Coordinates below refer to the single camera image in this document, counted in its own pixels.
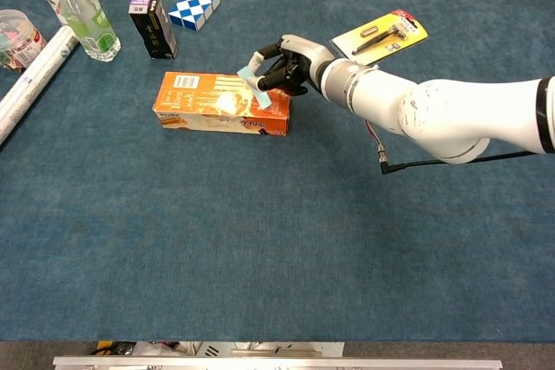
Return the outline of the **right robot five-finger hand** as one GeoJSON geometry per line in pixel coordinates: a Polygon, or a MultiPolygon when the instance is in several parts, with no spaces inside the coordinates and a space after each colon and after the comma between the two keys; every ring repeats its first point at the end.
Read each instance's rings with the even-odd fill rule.
{"type": "Polygon", "coordinates": [[[318,93],[324,70],[335,60],[323,45],[295,35],[282,35],[277,42],[257,50],[247,67],[246,83],[257,91],[279,89],[289,96],[306,94],[308,82],[318,93]]]}

